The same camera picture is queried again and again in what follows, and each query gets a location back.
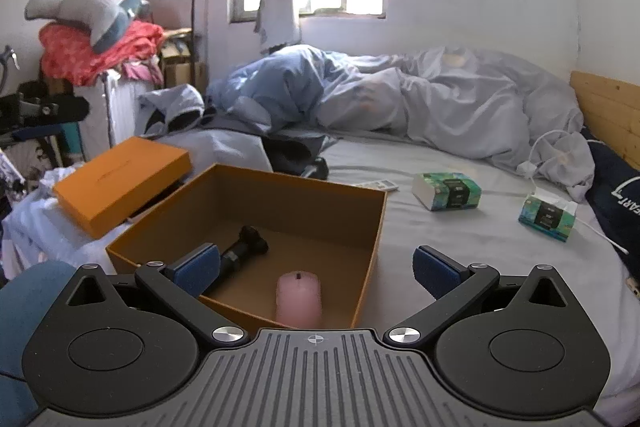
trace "red cloth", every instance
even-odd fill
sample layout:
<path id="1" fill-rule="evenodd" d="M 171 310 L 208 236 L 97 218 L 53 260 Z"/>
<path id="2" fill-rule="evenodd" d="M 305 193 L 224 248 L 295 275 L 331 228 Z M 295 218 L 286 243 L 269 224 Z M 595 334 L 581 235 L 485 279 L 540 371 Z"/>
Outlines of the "red cloth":
<path id="1" fill-rule="evenodd" d="M 163 39 L 160 26 L 133 21 L 116 44 L 96 55 L 89 35 L 82 30 L 51 23 L 40 30 L 39 36 L 44 46 L 43 73 L 49 78 L 64 78 L 75 86 L 93 84 L 98 74 L 124 60 L 145 60 L 155 55 Z"/>

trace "tissue pack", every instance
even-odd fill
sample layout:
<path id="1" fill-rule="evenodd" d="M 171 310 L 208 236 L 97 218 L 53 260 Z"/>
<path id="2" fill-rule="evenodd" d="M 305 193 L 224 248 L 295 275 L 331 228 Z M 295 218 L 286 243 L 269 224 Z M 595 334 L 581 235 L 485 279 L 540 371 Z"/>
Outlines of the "tissue pack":
<path id="1" fill-rule="evenodd" d="M 527 196 L 518 221 L 563 243 L 574 227 L 577 203 L 538 189 Z"/>
<path id="2" fill-rule="evenodd" d="M 426 172 L 416 174 L 414 195 L 429 210 L 476 208 L 482 190 L 460 172 Z"/>

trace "silver screw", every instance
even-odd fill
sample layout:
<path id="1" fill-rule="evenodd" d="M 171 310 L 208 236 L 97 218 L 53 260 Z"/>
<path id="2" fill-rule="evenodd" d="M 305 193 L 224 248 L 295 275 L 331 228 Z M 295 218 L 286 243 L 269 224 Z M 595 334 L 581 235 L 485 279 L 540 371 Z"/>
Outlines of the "silver screw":
<path id="1" fill-rule="evenodd" d="M 235 342 L 244 337 L 244 331 L 235 326 L 222 326 L 213 330 L 211 336 L 219 342 Z"/>
<path id="2" fill-rule="evenodd" d="M 389 338 L 399 344 L 411 344 L 420 338 L 420 331 L 414 328 L 394 328 L 389 331 Z"/>

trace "white stuffed animal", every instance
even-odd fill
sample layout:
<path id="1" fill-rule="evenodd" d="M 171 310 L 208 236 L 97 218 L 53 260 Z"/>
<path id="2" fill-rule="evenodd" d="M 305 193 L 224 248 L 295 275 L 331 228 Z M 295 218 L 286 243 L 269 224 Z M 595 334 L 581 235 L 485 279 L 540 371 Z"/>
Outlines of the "white stuffed animal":
<path id="1" fill-rule="evenodd" d="M 144 0 L 29 0 L 24 18 L 55 19 L 91 33 L 91 48 L 104 53 L 118 42 L 143 7 Z"/>

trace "black label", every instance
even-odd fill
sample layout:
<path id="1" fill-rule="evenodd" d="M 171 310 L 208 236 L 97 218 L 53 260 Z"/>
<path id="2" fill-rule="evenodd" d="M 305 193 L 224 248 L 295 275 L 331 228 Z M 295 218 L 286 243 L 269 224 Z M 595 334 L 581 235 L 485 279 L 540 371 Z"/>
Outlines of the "black label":
<path id="1" fill-rule="evenodd" d="M 552 204 L 540 203 L 540 209 L 536 214 L 536 219 L 533 221 L 536 225 L 540 225 L 543 229 L 551 230 L 556 229 L 562 219 L 562 210 Z"/>
<path id="2" fill-rule="evenodd" d="M 460 208 L 469 200 L 471 190 L 466 184 L 457 179 L 443 180 L 442 183 L 447 185 L 449 189 L 449 199 L 447 200 L 447 208 Z"/>

